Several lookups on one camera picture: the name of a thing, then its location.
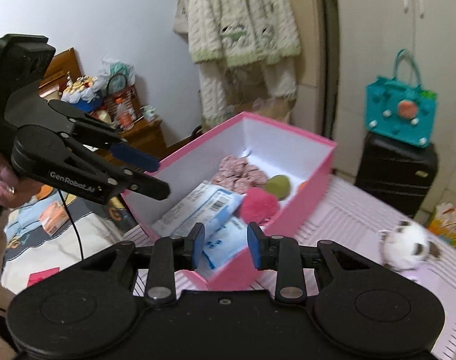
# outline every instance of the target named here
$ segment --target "wooden cabinet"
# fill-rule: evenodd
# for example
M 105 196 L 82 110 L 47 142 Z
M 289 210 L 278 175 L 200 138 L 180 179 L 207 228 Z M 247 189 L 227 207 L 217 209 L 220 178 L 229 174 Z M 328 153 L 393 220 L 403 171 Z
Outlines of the wooden cabinet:
M 120 134 L 120 137 L 125 138 L 131 147 L 161 160 L 167 155 L 167 147 L 160 125 L 160 120 L 148 124 L 147 121 L 141 119 L 130 130 Z M 108 150 L 98 149 L 95 153 L 111 164 L 123 164 L 122 161 L 114 158 Z

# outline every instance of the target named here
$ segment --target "basket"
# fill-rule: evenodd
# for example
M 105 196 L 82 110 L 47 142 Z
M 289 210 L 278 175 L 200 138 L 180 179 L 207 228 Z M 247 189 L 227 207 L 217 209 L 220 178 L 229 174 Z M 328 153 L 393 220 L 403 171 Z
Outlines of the basket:
M 120 91 L 110 93 L 110 84 L 115 77 L 121 76 L 125 79 L 125 86 Z M 116 73 L 110 77 L 106 89 L 107 95 L 103 99 L 103 104 L 105 105 L 108 114 L 111 117 L 111 120 L 116 120 L 116 99 L 122 98 L 123 104 L 128 109 L 133 109 L 135 112 L 136 119 L 142 117 L 140 110 L 140 100 L 138 98 L 138 93 L 136 93 L 135 85 L 128 85 L 128 78 L 122 73 Z

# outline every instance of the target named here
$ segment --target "screw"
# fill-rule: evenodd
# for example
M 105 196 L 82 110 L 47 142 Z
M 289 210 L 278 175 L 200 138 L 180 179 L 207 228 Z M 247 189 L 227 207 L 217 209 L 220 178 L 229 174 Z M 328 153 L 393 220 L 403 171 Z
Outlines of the screw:
M 285 299 L 298 299 L 303 296 L 303 290 L 298 287 L 283 287 L 280 295 Z
M 148 296 L 154 300 L 168 298 L 171 290 L 166 287 L 152 287 L 147 292 Z

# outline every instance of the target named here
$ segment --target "plastic bottle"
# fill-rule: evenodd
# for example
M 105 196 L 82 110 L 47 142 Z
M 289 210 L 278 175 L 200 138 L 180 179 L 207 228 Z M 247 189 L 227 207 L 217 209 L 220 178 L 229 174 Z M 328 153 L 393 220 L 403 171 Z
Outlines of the plastic bottle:
M 123 99 L 121 97 L 116 99 L 116 103 L 118 104 L 116 109 L 116 115 L 118 117 L 118 121 L 120 122 L 121 128 L 123 128 L 123 130 L 131 129 L 134 123 L 133 118 L 130 115 L 130 111 L 128 111 L 126 105 L 123 104 Z

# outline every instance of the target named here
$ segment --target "barcode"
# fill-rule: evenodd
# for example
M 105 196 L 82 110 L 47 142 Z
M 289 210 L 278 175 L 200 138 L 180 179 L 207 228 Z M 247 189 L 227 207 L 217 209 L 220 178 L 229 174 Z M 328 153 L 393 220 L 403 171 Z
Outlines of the barcode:
M 210 206 L 210 210 L 213 212 L 220 211 L 228 203 L 227 198 L 220 198 Z

